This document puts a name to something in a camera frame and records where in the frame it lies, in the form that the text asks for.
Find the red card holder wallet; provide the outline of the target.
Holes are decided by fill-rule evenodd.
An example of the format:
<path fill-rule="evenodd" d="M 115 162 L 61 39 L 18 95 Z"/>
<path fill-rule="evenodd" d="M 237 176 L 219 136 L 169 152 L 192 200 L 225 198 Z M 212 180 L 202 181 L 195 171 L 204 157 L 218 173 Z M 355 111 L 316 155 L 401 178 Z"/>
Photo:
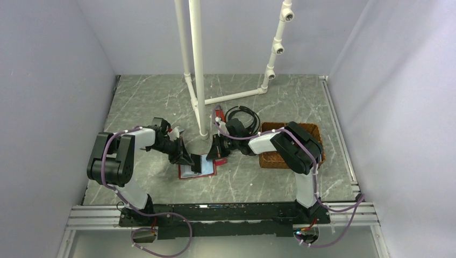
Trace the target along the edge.
<path fill-rule="evenodd" d="M 222 166 L 227 163 L 227 159 L 216 159 L 216 160 L 207 160 L 206 154 L 190 155 L 194 165 L 179 165 L 179 175 L 180 180 L 193 179 L 199 177 L 208 177 L 217 175 L 217 167 Z"/>

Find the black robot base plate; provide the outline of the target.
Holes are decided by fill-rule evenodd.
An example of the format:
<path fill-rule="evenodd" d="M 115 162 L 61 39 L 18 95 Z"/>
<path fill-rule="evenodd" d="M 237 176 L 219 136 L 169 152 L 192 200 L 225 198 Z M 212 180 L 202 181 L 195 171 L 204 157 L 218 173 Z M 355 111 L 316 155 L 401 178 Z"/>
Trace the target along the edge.
<path fill-rule="evenodd" d="M 304 208 L 297 201 L 224 204 L 154 204 L 152 214 L 121 210 L 120 227 L 148 227 L 158 239 L 275 235 L 290 237 L 299 225 L 329 224 L 330 216 L 319 205 Z"/>

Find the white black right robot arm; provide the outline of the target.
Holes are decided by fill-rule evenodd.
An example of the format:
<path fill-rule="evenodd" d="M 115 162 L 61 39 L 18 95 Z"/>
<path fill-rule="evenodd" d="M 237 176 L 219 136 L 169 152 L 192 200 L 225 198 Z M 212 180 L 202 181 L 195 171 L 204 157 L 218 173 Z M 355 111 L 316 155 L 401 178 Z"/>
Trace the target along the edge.
<path fill-rule="evenodd" d="M 234 118 L 221 128 L 222 121 L 215 119 L 218 133 L 212 136 L 212 145 L 207 160 L 228 157 L 234 150 L 244 155 L 254 156 L 277 152 L 285 164 L 295 173 L 297 194 L 300 206 L 296 209 L 299 221 L 309 223 L 317 216 L 314 206 L 319 202 L 317 174 L 323 156 L 322 145 L 302 126 L 291 121 L 284 127 L 253 134 L 243 123 Z"/>

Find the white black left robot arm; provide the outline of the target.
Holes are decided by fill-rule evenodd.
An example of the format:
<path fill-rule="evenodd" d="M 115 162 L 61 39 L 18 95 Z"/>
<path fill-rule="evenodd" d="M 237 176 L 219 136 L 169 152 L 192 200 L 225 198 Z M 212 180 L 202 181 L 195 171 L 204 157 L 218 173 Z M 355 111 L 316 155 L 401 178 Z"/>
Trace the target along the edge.
<path fill-rule="evenodd" d="M 201 157 L 187 152 L 180 131 L 169 123 L 97 135 L 87 165 L 88 179 L 114 191 L 134 210 L 133 219 L 146 226 L 155 216 L 152 198 L 133 179 L 135 154 L 143 150 L 167 154 L 171 164 L 189 166 L 196 175 L 202 165 Z"/>

